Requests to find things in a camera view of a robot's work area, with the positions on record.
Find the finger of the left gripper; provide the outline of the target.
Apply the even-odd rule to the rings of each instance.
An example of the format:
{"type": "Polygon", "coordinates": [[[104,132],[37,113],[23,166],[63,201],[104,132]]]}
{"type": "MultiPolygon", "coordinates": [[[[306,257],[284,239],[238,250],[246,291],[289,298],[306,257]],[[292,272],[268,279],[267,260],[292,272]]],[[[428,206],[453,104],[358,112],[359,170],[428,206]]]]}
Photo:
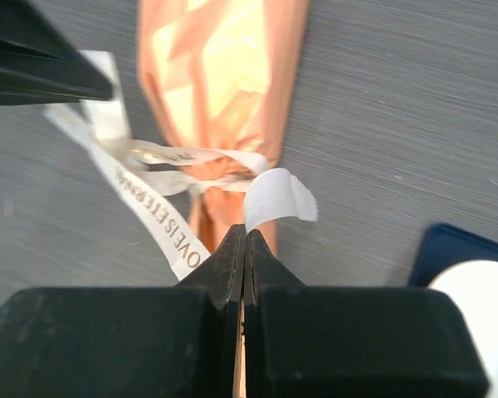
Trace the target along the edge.
{"type": "Polygon", "coordinates": [[[110,100],[113,85],[29,1],[0,1],[0,106],[110,100]]]}

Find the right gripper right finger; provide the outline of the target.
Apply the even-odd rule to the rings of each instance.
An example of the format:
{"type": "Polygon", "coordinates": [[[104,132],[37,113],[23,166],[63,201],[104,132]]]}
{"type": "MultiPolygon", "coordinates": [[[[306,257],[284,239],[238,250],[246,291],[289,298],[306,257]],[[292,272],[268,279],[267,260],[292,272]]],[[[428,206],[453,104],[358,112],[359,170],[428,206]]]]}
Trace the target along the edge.
{"type": "Polygon", "coordinates": [[[424,288],[308,286],[259,231],[245,249],[250,397],[483,397],[459,308],[424,288]]]}

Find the orange beige wrapping paper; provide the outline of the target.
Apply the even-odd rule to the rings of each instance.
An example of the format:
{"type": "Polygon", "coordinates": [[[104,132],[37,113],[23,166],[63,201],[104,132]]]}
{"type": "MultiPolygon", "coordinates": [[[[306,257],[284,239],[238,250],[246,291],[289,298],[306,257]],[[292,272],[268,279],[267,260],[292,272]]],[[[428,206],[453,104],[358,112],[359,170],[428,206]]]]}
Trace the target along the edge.
{"type": "Polygon", "coordinates": [[[138,76],[174,147],[281,155],[309,4],[143,1],[138,76]]]}

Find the cream ribbon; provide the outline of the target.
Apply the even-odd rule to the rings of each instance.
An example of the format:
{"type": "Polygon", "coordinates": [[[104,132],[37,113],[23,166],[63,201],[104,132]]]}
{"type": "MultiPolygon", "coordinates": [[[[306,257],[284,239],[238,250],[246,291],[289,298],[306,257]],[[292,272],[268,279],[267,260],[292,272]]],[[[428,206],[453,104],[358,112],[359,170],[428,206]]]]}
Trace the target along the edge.
{"type": "Polygon", "coordinates": [[[188,192],[199,197],[211,187],[244,194],[246,231],[268,221],[295,217],[316,221],[318,206],[310,190],[284,168],[272,168],[259,153],[238,150],[161,146],[132,137],[114,56],[106,51],[81,53],[113,83],[109,101],[82,100],[83,114],[67,104],[49,104],[44,115],[80,145],[120,199],[140,219],[164,253],[178,279],[186,278],[211,252],[192,231],[168,197],[188,192]],[[252,172],[203,180],[181,171],[219,158],[230,158],[252,172]]]}

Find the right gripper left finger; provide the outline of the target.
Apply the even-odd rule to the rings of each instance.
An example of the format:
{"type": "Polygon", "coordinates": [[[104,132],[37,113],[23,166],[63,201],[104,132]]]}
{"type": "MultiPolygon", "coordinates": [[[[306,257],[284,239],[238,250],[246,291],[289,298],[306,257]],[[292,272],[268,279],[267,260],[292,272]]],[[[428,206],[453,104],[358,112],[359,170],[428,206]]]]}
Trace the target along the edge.
{"type": "Polygon", "coordinates": [[[44,287],[0,306],[0,397],[231,397],[245,230],[172,287],[44,287]]]}

